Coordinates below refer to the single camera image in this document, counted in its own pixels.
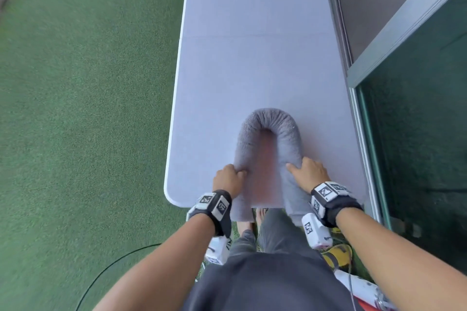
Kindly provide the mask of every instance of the left hand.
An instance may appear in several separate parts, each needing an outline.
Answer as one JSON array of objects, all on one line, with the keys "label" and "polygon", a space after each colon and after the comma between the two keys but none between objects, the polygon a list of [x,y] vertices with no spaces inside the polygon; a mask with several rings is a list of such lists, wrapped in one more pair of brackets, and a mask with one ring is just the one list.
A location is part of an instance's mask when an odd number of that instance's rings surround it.
[{"label": "left hand", "polygon": [[222,170],[217,171],[216,177],[213,179],[213,191],[217,189],[226,190],[232,199],[235,199],[242,191],[246,176],[246,171],[237,172],[234,166],[229,164]]}]

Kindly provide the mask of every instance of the foot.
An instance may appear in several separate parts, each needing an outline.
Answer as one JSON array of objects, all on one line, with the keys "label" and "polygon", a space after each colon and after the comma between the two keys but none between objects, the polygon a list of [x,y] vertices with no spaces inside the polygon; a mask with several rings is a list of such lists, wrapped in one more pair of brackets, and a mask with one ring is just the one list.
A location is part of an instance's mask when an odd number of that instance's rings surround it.
[{"label": "foot", "polygon": [[253,223],[249,221],[237,221],[237,230],[240,236],[243,235],[243,232],[246,230],[252,230],[253,231]]},{"label": "foot", "polygon": [[267,208],[256,208],[256,226],[258,227],[258,234],[260,233],[260,226],[264,221],[264,216],[267,211]]}]

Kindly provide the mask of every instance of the green carpet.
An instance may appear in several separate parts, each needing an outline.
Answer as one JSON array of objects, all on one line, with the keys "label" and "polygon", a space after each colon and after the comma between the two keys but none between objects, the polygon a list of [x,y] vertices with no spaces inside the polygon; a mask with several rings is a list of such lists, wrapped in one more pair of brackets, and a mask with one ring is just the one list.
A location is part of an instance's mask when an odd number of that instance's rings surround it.
[{"label": "green carpet", "polygon": [[[110,262],[184,221],[163,194],[182,9],[183,0],[7,2],[2,310],[73,310]],[[81,309],[148,252],[112,267]]]}]

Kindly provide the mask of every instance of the rolled towel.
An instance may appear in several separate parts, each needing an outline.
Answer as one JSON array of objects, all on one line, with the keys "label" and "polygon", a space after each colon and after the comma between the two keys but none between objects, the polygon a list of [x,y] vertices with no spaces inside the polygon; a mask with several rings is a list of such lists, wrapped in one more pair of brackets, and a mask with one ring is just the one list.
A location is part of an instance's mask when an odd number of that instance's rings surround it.
[{"label": "rolled towel", "polygon": [[[270,130],[277,136],[283,204],[293,223],[301,226],[302,217],[312,212],[308,204],[311,197],[296,184],[295,178],[285,167],[286,163],[292,163],[300,168],[303,158],[300,131],[290,114],[277,108],[261,108],[250,114],[242,124],[233,165],[237,171],[250,171],[262,130]],[[251,192],[248,189],[244,189],[233,201],[230,215],[232,221],[253,221]]]}]

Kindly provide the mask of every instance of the right hand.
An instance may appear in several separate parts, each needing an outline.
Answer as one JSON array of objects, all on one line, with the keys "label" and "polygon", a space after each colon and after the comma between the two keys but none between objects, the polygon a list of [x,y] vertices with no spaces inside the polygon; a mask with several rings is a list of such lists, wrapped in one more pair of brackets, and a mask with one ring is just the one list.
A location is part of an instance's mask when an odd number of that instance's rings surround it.
[{"label": "right hand", "polygon": [[311,194],[315,187],[331,180],[321,162],[314,161],[306,156],[302,160],[302,168],[298,169],[294,164],[286,164],[286,167],[294,176],[300,188],[308,194]]}]

